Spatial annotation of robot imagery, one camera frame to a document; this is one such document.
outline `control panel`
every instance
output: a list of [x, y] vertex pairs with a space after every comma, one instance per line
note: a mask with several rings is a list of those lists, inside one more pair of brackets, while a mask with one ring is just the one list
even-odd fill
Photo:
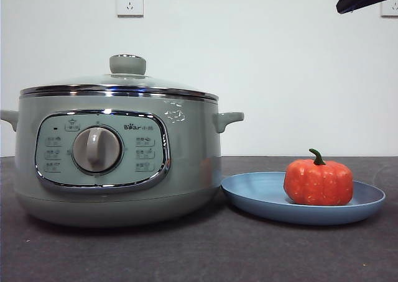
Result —
[[37, 136], [35, 164], [46, 182], [112, 187], [161, 179], [169, 169], [165, 125], [131, 111], [70, 111], [48, 116]]

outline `orange pumpkin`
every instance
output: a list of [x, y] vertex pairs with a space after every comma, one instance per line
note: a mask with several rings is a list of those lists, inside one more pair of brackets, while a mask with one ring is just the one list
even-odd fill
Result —
[[344, 164], [323, 161], [313, 148], [315, 160], [296, 160], [286, 169], [284, 190], [297, 204], [340, 206], [353, 197], [353, 174]]

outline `chrome trim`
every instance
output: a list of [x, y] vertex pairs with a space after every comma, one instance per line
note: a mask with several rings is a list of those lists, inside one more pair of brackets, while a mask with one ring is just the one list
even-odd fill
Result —
[[21, 91], [20, 98], [27, 96], [30, 97], [46, 97], [46, 96], [143, 96], [148, 94], [163, 95], [164, 97], [172, 96], [171, 98], [181, 97], [186, 99], [209, 99], [218, 101], [218, 96], [215, 94], [204, 93], [201, 91], [191, 91], [188, 89], [175, 89], [175, 88], [157, 88], [148, 86], [129, 86], [118, 84], [71, 84], [71, 85], [47, 85], [36, 86], [33, 88], [26, 88]]
[[[134, 117], [145, 117], [150, 118], [159, 126], [160, 134], [162, 135], [163, 141], [163, 162], [160, 166], [157, 173], [152, 175], [151, 177], [137, 181], [132, 183], [126, 184], [103, 184], [103, 185], [94, 185], [94, 186], [87, 186], [87, 185], [76, 185], [76, 184], [62, 184], [56, 181], [51, 181], [44, 177], [44, 175], [39, 171], [39, 167], [37, 166], [36, 162], [36, 155], [37, 155], [37, 145], [39, 140], [40, 128], [43, 122], [48, 119], [49, 117], [53, 116], [66, 116], [71, 114], [111, 114], [111, 115], [122, 115], [122, 116], [134, 116]], [[167, 133], [167, 128], [165, 123], [162, 119], [152, 113], [149, 112], [137, 112], [137, 111], [122, 111], [122, 110], [112, 110], [111, 112], [105, 110], [89, 110], [89, 109], [74, 109], [71, 111], [60, 111], [53, 113], [43, 119], [40, 123], [39, 131], [36, 137], [36, 147], [35, 147], [35, 169], [36, 175], [40, 182], [46, 188], [50, 188], [55, 191], [63, 191], [63, 192], [73, 192], [73, 193], [80, 193], [80, 194], [104, 194], [104, 193], [120, 193], [120, 192], [127, 192], [127, 191], [137, 191], [142, 189], [147, 189], [150, 187], [155, 186], [157, 183], [162, 181], [167, 173], [169, 172], [171, 167], [171, 152], [170, 152], [170, 143], [169, 143], [169, 135]]]

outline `control knob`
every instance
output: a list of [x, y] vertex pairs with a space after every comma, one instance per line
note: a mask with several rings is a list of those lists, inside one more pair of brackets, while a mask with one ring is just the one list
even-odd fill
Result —
[[91, 127], [77, 135], [72, 153], [80, 168], [90, 173], [102, 173], [119, 161], [121, 142], [111, 130]]

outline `dark table surface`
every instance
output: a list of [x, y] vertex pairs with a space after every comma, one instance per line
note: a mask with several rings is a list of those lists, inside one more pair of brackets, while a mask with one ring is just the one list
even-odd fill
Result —
[[[223, 174], [284, 171], [293, 157], [223, 157]], [[252, 216], [220, 191], [172, 221], [78, 229], [28, 216], [1, 158], [1, 281], [398, 281], [398, 157], [333, 158], [387, 194], [361, 222], [329, 227]]]

